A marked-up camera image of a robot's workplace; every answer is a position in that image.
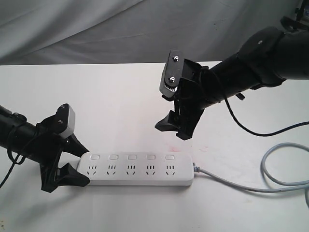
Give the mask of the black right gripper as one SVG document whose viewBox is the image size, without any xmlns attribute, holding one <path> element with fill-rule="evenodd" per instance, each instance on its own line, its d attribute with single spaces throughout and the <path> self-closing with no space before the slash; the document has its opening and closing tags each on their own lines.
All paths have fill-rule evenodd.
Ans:
<svg viewBox="0 0 309 232">
<path fill-rule="evenodd" d="M 173 64 L 178 69 L 175 111 L 170 110 L 154 127 L 161 132 L 177 131 L 178 138 L 189 140 L 193 137 L 193 132 L 205 109 L 206 94 L 201 77 L 210 68 L 181 58 L 174 58 Z"/>
</svg>

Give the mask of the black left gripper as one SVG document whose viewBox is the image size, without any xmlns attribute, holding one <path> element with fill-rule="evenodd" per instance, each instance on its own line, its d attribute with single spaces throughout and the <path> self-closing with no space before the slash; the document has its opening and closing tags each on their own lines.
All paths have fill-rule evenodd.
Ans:
<svg viewBox="0 0 309 232">
<path fill-rule="evenodd" d="M 62 152 L 81 158 L 89 150 L 83 146 L 73 133 L 63 139 L 58 133 L 63 119 L 50 116 L 36 125 L 34 158 L 40 164 L 41 189 L 51 193 L 60 186 L 85 187 L 90 179 L 79 173 L 69 163 L 58 167 Z"/>
</svg>

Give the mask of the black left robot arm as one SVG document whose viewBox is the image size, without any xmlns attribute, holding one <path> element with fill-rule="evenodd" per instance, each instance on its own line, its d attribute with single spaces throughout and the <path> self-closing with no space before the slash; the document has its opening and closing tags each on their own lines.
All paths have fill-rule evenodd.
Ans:
<svg viewBox="0 0 309 232">
<path fill-rule="evenodd" d="M 60 186 L 85 187 L 90 180 L 69 163 L 59 167 L 63 152 L 81 157 L 88 150 L 74 134 L 75 112 L 65 103 L 54 115 L 32 125 L 19 113 L 0 108 L 0 146 L 7 151 L 12 166 L 30 159 L 40 166 L 41 189 L 53 192 Z"/>
</svg>

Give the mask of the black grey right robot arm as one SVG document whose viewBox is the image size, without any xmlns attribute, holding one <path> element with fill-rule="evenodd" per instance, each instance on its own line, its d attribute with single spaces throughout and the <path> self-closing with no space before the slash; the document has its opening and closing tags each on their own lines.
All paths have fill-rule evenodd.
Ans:
<svg viewBox="0 0 309 232">
<path fill-rule="evenodd" d="M 213 67 L 186 59 L 171 50 L 159 90 L 174 109 L 156 123 L 159 131 L 174 131 L 191 139 L 207 107 L 229 97 L 244 99 L 243 92 L 277 87 L 286 80 L 309 78 L 309 27 L 288 17 L 282 29 L 267 27 L 252 35 L 240 50 Z"/>
</svg>

